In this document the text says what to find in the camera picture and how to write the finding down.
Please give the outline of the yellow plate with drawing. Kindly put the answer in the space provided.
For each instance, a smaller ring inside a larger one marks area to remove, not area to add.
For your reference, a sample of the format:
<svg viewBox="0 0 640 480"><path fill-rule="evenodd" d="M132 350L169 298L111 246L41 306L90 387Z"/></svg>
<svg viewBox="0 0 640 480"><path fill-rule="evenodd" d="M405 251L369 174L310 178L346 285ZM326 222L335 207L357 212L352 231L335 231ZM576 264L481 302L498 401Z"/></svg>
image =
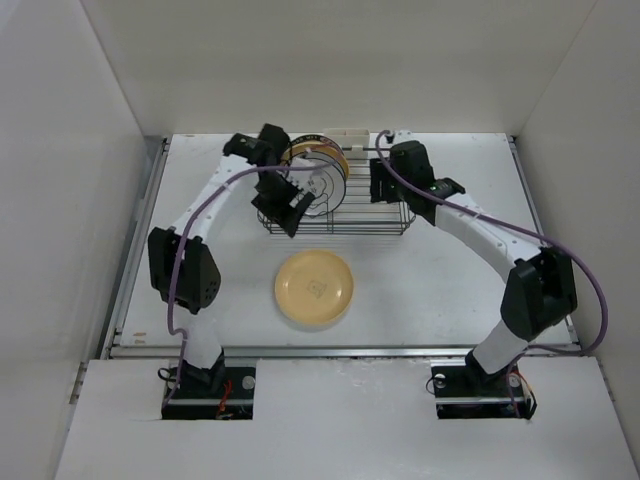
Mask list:
<svg viewBox="0 0 640 480"><path fill-rule="evenodd" d="M355 292L349 264L321 249L289 256L274 279L274 299L280 312L296 328L322 331L338 323Z"/></svg>

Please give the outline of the white plate green lettered rim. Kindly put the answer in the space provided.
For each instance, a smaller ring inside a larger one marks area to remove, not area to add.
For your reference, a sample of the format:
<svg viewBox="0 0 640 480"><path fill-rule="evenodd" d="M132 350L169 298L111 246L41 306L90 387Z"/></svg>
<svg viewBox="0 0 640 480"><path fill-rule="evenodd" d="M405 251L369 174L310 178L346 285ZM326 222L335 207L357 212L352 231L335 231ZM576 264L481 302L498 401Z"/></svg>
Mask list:
<svg viewBox="0 0 640 480"><path fill-rule="evenodd" d="M290 142L290 147L294 150L306 151L308 149L313 150L316 147L328 147L337 151L341 151L342 148L332 139L320 134L304 134L300 135Z"/></svg>

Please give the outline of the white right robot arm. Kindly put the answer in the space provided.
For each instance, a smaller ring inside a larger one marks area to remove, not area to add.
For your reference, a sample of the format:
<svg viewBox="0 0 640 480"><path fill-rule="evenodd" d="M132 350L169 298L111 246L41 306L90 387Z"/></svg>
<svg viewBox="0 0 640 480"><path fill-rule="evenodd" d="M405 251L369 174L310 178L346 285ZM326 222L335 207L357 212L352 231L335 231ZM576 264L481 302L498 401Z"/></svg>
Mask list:
<svg viewBox="0 0 640 480"><path fill-rule="evenodd" d="M398 199L463 243L505 284L499 321L467 354L463 369L465 386L477 394L487 393L531 342L576 310L571 257L498 225L462 185L435 176L427 149L417 140L397 140L381 166Z"/></svg>

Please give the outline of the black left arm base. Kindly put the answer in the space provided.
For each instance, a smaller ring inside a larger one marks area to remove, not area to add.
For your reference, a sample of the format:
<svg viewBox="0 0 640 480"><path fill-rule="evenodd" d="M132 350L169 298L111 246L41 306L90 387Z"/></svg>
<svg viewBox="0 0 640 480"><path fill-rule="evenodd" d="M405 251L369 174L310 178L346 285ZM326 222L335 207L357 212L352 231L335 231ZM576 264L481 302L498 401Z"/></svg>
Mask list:
<svg viewBox="0 0 640 480"><path fill-rule="evenodd" d="M184 362L161 367L164 382L163 420L252 420L256 390L256 363L227 361L221 354L209 369Z"/></svg>

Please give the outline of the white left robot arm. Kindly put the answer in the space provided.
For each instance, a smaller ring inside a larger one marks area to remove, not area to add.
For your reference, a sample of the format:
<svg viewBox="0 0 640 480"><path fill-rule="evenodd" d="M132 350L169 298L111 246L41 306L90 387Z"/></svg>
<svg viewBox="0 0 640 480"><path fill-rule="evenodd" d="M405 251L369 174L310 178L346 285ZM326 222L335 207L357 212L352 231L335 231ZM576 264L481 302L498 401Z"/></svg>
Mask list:
<svg viewBox="0 0 640 480"><path fill-rule="evenodd" d="M209 312L221 287L221 273L209 243L242 203L250 203L288 236L314 200L305 187L315 166L305 160L283 162L291 139L280 127L265 124L251 137L234 134L210 179L171 226L148 236L150 280L167 305L167 327L181 341L180 360L192 368L189 384L201 396L217 394L224 373L214 364L222 355Z"/></svg>

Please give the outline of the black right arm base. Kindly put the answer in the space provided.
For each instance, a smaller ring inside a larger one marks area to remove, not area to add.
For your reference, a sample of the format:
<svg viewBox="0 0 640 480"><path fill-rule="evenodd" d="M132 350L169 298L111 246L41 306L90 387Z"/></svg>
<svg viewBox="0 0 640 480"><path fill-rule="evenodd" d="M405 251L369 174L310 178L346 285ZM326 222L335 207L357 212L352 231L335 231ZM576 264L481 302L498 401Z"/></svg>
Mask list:
<svg viewBox="0 0 640 480"><path fill-rule="evenodd" d="M439 420L529 421L538 408L535 393L516 361L496 374L483 376L463 359L435 360L425 389L434 396Z"/></svg>

